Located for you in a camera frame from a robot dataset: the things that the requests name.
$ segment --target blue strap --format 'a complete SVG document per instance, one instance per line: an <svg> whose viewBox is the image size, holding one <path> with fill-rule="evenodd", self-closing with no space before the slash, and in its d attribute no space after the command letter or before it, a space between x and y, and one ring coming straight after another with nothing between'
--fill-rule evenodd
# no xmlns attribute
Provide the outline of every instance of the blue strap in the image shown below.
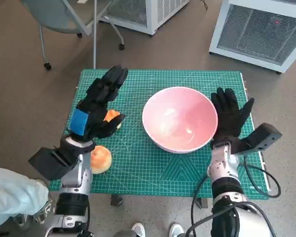
<svg viewBox="0 0 296 237"><path fill-rule="evenodd" d="M69 130L79 136L83 136L88 117L89 114L75 108L69 125Z"/></svg>

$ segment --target robot forearm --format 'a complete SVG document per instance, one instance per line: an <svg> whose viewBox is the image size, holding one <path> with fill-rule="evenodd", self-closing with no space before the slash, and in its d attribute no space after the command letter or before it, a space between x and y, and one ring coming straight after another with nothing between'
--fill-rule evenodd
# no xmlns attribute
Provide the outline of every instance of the robot forearm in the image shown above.
<svg viewBox="0 0 296 237"><path fill-rule="evenodd" d="M66 142L72 149L79 150L77 163L62 179L60 195L54 210L54 217L45 237L56 237L66 234L66 237L92 237L87 231L88 218L86 210L89 206L90 185L92 173L90 167L91 153L95 144L92 141L79 143L70 136Z"/></svg>
<svg viewBox="0 0 296 237"><path fill-rule="evenodd" d="M230 144L213 148L208 168L213 193L213 214L232 203L248 201L241 188L237 167L239 156L232 155ZM253 206L239 206L213 219L212 237L270 237L269 227Z"/></svg>

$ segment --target bread roll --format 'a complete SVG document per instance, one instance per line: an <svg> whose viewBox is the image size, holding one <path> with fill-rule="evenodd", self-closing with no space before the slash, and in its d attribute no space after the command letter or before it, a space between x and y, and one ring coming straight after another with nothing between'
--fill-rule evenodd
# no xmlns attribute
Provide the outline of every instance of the bread roll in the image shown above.
<svg viewBox="0 0 296 237"><path fill-rule="evenodd" d="M96 146L91 152L91 170L93 174L107 171L112 164L111 152L104 146Z"/></svg>

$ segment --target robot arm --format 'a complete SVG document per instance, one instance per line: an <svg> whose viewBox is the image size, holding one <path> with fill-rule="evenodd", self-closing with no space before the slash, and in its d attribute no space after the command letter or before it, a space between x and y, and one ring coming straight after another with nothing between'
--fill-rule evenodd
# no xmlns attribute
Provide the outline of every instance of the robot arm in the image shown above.
<svg viewBox="0 0 296 237"><path fill-rule="evenodd" d="M208 167L213 194L213 215L197 223L192 219L192 226L188 229L186 237L189 237L192 231L196 237L194 229L211 219L212 237L275 237L263 211L249 202L244 194L237 168L241 156L267 149L282 134L272 125L263 123L248 137L240 140L238 136L250 115L254 99L239 109L234 92L231 89L224 92L218 88L217 92L212 94L212 101L219 117L218 129L211 143L211 164ZM280 187L278 195L268 196L275 198L279 195Z"/></svg>
<svg viewBox="0 0 296 237"><path fill-rule="evenodd" d="M95 79L86 97L75 108L69 135L64 135L55 149L41 148L30 164L48 180L61 179L60 195L54 216L45 237L93 237L88 231L90 205L88 196L92 183L90 167L94 138L111 136L125 115L104 121L107 103L113 101L128 74L115 66L101 79Z"/></svg>

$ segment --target light blue sleeve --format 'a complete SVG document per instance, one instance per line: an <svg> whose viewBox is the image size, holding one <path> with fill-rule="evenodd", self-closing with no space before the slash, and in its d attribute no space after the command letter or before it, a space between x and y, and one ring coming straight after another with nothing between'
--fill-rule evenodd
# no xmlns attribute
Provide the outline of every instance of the light blue sleeve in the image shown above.
<svg viewBox="0 0 296 237"><path fill-rule="evenodd" d="M13 171L0 168L0 225L10 216L34 215L48 201L48 188Z"/></svg>

